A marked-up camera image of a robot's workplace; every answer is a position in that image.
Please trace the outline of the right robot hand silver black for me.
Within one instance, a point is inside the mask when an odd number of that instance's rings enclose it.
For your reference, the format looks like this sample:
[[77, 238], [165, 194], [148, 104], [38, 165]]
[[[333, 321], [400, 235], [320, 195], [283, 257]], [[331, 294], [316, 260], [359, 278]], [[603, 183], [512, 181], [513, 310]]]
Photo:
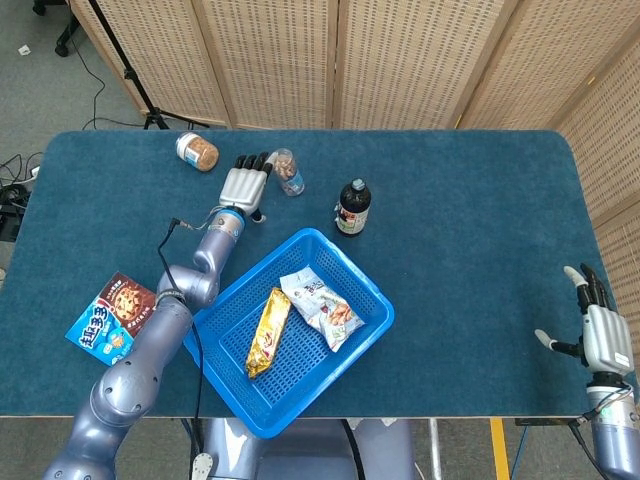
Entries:
[[633, 372], [629, 326], [613, 307], [604, 283], [584, 263], [580, 264], [580, 272], [571, 266], [564, 266], [563, 271], [576, 289], [582, 315], [582, 335], [576, 344], [569, 344], [535, 329], [537, 339], [551, 351], [579, 358], [591, 373], [612, 373], [624, 377]]

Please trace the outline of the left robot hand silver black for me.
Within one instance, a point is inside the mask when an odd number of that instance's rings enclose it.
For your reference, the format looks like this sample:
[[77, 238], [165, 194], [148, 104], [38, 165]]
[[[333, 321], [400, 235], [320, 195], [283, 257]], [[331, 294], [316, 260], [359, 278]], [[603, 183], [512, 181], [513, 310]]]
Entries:
[[241, 211], [254, 223], [263, 223], [266, 216], [259, 204], [273, 166], [274, 157], [269, 152], [239, 155], [226, 176], [219, 204]]

